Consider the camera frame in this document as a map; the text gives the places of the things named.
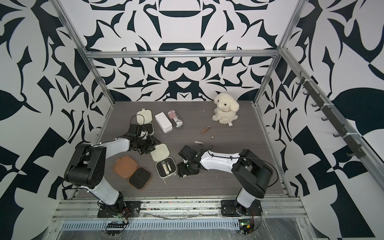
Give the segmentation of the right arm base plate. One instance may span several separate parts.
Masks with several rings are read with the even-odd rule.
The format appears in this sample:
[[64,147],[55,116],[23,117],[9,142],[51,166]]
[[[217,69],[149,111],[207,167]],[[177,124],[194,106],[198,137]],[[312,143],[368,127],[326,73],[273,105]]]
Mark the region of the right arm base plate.
[[245,208],[236,200],[221,200],[221,215],[224,217],[261,216],[262,206],[254,200],[249,208]]

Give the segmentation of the cream nail clipper case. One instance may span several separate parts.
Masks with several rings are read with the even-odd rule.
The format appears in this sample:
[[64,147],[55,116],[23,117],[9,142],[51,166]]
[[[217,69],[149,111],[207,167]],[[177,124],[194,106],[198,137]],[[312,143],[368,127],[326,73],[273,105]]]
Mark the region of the cream nail clipper case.
[[[160,178],[165,179],[177,174],[177,171],[178,171],[177,165],[174,159],[170,156],[170,151],[166,144],[156,145],[155,149],[152,152],[150,152],[150,154],[153,161],[156,163],[155,167]],[[169,170],[168,175],[166,175],[163,169],[162,162],[165,162],[166,165],[167,163],[169,163],[172,167],[172,171],[170,171],[168,168]]]

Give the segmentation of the cream large nail clipper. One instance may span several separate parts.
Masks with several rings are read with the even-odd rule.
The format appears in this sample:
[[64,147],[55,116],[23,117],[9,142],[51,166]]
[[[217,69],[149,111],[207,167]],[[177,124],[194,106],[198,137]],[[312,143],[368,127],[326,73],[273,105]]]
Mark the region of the cream large nail clipper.
[[168,170],[168,167],[167,167],[166,163],[162,162],[162,166],[163,166],[163,169],[164,169],[166,175],[168,175],[169,174],[169,170]]

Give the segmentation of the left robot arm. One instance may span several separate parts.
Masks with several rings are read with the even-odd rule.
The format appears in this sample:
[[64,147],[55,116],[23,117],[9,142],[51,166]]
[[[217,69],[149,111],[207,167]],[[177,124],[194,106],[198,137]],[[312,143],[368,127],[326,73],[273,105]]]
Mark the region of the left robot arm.
[[104,177],[106,159],[127,151],[137,151],[141,155],[154,151],[160,141],[153,134],[152,123],[130,124],[127,133],[113,140],[95,145],[78,144],[65,171],[64,181],[76,189],[89,191],[102,206],[122,212],[125,208],[123,195]]

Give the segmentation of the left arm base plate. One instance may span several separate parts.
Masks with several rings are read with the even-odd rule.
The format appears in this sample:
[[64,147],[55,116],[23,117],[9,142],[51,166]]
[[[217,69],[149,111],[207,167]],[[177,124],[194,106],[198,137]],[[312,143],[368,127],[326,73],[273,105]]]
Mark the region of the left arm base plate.
[[141,201],[124,201],[124,203],[117,203],[116,205],[104,205],[99,203],[99,211],[97,218],[112,218],[120,217],[133,218],[140,214]]

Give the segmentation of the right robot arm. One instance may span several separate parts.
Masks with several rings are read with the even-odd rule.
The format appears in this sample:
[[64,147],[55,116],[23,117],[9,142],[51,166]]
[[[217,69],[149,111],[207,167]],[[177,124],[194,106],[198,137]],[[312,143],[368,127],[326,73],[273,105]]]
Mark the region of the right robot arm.
[[179,177],[197,175],[201,170],[231,173],[242,188],[234,201],[222,204],[222,215],[248,216],[254,211],[261,212],[257,199],[265,197],[268,187],[271,186],[275,167],[247,149],[240,153],[222,154],[213,152],[212,148],[210,146],[198,152],[185,145],[179,151],[179,156],[183,159],[183,162],[178,164]]

